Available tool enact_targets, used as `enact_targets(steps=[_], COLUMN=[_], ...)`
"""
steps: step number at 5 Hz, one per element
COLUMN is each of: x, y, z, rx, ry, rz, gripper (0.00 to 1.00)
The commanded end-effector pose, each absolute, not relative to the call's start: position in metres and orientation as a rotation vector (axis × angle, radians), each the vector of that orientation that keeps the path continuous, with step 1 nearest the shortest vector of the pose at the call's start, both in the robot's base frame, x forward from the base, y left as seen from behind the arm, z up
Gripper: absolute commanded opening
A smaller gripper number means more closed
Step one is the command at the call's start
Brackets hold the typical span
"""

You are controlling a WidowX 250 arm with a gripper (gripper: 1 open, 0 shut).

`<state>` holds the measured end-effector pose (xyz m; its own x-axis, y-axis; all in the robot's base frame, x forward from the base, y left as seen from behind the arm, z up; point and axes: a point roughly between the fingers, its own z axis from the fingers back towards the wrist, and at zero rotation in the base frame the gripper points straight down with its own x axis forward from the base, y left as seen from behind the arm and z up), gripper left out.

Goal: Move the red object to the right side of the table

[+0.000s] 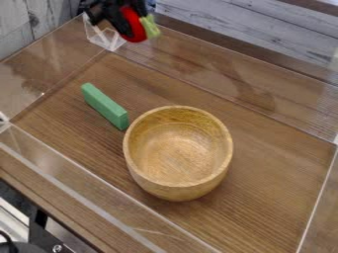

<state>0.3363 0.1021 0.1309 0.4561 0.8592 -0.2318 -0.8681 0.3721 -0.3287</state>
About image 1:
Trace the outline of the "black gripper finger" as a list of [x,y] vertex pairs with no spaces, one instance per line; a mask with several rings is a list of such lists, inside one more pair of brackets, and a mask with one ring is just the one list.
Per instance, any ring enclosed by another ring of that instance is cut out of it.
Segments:
[[118,32],[129,38],[134,35],[129,21],[122,13],[125,0],[105,0],[103,1],[103,14],[111,25]]
[[147,9],[147,5],[146,5],[146,0],[131,0],[131,5],[141,17],[149,16],[149,9]]

